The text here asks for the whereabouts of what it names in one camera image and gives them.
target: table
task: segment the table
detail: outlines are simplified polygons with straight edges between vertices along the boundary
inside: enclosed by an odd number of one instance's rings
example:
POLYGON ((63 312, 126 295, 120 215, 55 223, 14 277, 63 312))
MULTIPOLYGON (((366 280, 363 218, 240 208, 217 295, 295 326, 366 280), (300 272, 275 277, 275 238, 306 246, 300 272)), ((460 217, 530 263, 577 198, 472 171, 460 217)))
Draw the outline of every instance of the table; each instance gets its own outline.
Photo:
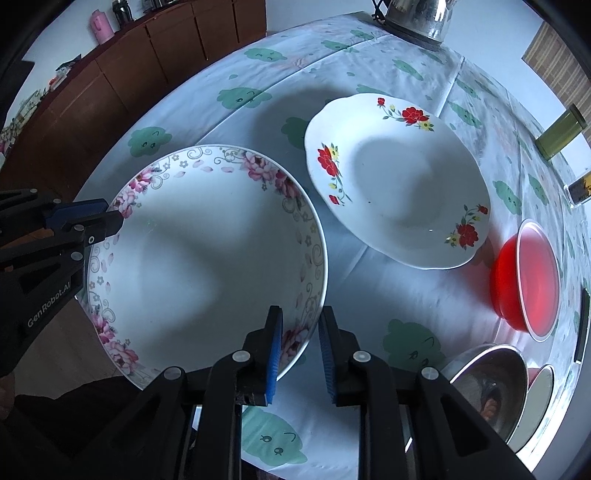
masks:
MULTIPOLYGON (((481 343, 510 343, 529 368, 554 365, 550 408, 519 453, 533 470, 579 377, 573 363, 579 293, 591 278, 586 218, 583 209, 569 208, 562 190, 574 175, 561 155, 551 163, 538 155, 533 141, 540 132, 502 85, 459 54, 423 50, 366 14, 343 15, 265 38, 189 79, 111 149, 77 199, 111 200, 147 164, 189 145, 235 144, 270 156, 298 179, 318 211, 329 252, 326 304, 362 348, 418 369, 481 343), (406 98, 439 116, 476 158, 491 196, 491 232, 467 265, 448 271, 401 265, 354 237, 314 190, 303 150, 307 123, 327 102, 362 92, 406 98), (560 320, 544 343, 512 330, 489 297, 492 261, 525 218, 546 229, 560 270, 560 320), (425 344, 427 338, 433 341, 425 344)), ((242 456, 288 480, 352 480, 358 422, 355 408, 330 403, 315 335, 278 383, 273 405, 245 415, 242 456), (281 456, 259 441, 285 432, 294 435, 281 456)))

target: deep plate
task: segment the deep plate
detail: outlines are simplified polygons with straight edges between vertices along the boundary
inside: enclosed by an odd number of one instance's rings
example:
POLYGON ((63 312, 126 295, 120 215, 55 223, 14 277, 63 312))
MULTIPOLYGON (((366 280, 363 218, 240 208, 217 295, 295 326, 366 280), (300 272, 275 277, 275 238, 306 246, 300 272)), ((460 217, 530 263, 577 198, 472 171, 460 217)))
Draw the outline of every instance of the deep plate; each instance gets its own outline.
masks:
POLYGON ((523 415, 509 441, 509 447, 514 452, 519 452, 530 441, 540 426, 552 399, 553 390, 554 367, 545 365, 537 372, 531 382, 523 415))
POLYGON ((488 236, 490 198, 472 154, 436 116, 361 93, 310 122, 308 171, 337 218, 411 267, 454 268, 488 236))
POLYGON ((164 368, 209 367, 284 313, 279 377, 324 303, 322 227, 270 158, 227 145, 172 153, 138 173, 111 209, 120 232, 92 247, 87 301, 106 352, 144 388, 164 368))

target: red flower pattern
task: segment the red flower pattern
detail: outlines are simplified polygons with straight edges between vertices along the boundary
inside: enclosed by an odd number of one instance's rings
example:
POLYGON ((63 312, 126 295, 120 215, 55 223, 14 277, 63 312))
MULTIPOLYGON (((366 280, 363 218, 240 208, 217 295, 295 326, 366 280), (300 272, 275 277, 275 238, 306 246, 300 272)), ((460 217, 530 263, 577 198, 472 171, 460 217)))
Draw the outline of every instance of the red flower pattern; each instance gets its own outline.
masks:
POLYGON ((320 156, 318 157, 318 161, 322 168, 326 170, 326 173, 331 177, 336 177, 339 174, 339 169, 336 166, 336 163, 332 160, 332 155, 330 155, 330 149, 328 147, 324 147, 323 150, 318 149, 318 153, 320 156))
POLYGON ((478 232, 473 225, 468 223, 465 225, 457 225, 456 229, 457 233, 460 235, 460 247, 465 247, 466 245, 473 247, 474 242, 478 241, 478 232))
POLYGON ((415 124, 417 122, 426 122, 429 117, 423 113, 422 110, 418 110, 413 106, 408 107, 402 111, 402 117, 408 125, 415 124))
POLYGON ((481 218, 477 214, 488 215, 488 207, 478 204, 475 207, 468 208, 467 205, 464 205, 464 211, 462 221, 456 224, 456 229, 449 234, 445 243, 451 247, 459 245, 466 250, 466 247, 473 247, 474 243, 478 241, 478 232, 474 224, 480 222, 481 218))

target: wall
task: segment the wall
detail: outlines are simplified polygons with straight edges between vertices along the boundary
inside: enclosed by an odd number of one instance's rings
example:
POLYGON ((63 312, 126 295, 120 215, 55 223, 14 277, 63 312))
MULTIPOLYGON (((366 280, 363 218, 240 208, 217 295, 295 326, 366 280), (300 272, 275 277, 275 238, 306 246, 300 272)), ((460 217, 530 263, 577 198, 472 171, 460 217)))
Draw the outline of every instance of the wall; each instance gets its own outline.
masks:
POLYGON ((373 13, 372 0, 267 0, 267 30, 279 32, 321 18, 359 11, 373 13))
MULTIPOLYGON (((134 18, 143 15, 142 0, 128 0, 128 3, 134 18)), ((17 114, 22 101, 35 90, 47 87, 59 65, 79 54, 86 55, 98 45, 89 26, 94 10, 105 12, 113 30, 119 29, 111 5, 112 0, 75 0, 39 35, 24 56, 24 60, 34 61, 35 66, 8 111, 6 124, 17 114)))
MULTIPOLYGON (((542 19, 521 0, 460 0, 445 44, 501 82, 547 128, 564 107, 521 60, 541 23, 542 19)), ((591 168, 591 150, 583 135, 563 154, 575 173, 591 168)))

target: red plastic bowl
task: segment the red plastic bowl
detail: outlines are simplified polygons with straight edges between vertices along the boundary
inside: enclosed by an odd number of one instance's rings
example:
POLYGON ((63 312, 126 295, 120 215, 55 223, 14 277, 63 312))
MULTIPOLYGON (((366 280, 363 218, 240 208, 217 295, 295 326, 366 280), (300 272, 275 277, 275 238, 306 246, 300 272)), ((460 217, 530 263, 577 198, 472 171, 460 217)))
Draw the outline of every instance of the red plastic bowl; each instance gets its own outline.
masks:
POLYGON ((491 270, 491 299, 497 314, 515 330, 546 340, 557 321, 560 282, 552 245, 533 220, 524 220, 491 270))

